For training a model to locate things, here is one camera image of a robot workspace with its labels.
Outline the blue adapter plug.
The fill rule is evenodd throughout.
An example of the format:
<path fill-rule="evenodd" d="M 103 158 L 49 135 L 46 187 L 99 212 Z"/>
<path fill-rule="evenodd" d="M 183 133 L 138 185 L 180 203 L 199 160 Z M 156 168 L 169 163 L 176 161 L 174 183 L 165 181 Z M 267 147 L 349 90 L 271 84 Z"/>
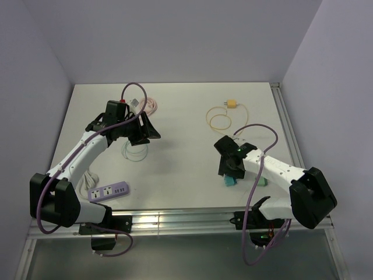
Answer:
<path fill-rule="evenodd" d="M 225 176 L 224 177 L 224 183 L 225 183 L 226 187 L 235 186 L 237 184 L 237 179 L 234 178 L 234 177 Z"/>

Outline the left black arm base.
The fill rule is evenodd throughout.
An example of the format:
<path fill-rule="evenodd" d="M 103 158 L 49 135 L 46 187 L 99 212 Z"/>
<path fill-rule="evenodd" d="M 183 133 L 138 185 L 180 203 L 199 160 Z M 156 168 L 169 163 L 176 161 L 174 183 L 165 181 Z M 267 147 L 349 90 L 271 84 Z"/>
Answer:
<path fill-rule="evenodd" d="M 98 225 L 81 224 L 78 234 L 80 236 L 90 236 L 90 245 L 94 253 L 103 253 L 109 255 L 106 251 L 114 249 L 119 235 L 129 237 L 129 246 L 125 249 L 127 252 L 133 245 L 131 236 L 132 216 L 113 216 L 109 222 L 103 222 Z"/>

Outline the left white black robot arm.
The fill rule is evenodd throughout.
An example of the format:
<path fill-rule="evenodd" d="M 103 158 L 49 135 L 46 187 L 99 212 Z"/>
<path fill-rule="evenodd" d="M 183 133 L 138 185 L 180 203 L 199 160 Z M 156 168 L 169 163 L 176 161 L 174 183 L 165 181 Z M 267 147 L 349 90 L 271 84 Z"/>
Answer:
<path fill-rule="evenodd" d="M 128 104 L 110 100 L 105 112 L 87 125 L 80 141 L 60 163 L 30 179 L 30 214 L 43 233 L 49 231 L 43 228 L 42 222 L 53 223 L 58 228 L 92 223 L 100 233 L 112 229 L 112 209 L 81 201 L 76 185 L 95 159 L 121 137 L 136 146 L 148 144 L 161 135 L 144 111 L 135 114 Z"/>

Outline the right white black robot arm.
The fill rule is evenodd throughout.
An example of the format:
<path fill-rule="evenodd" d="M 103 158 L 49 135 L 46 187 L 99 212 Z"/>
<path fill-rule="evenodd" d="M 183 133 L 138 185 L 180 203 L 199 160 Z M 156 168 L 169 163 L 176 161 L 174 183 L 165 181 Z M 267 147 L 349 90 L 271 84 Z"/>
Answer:
<path fill-rule="evenodd" d="M 243 179 L 255 173 L 282 188 L 287 196 L 266 195 L 248 211 L 247 228 L 263 228 L 271 221 L 295 219 L 303 227 L 314 229 L 336 208 L 337 199 L 323 173 L 291 166 L 264 154 L 250 144 L 237 144 L 224 136 L 214 144 L 220 154 L 218 174 Z"/>

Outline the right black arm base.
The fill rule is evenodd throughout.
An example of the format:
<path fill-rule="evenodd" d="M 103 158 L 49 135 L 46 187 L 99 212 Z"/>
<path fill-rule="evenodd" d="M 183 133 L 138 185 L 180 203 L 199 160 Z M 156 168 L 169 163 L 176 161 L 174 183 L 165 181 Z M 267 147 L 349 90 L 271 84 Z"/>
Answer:
<path fill-rule="evenodd" d="M 267 220 L 259 211 L 248 211 L 246 230 L 262 229 L 261 232 L 250 233 L 249 236 L 254 245 L 263 247 L 269 244 L 275 236 L 274 230 L 280 229 L 284 222 L 284 219 Z"/>

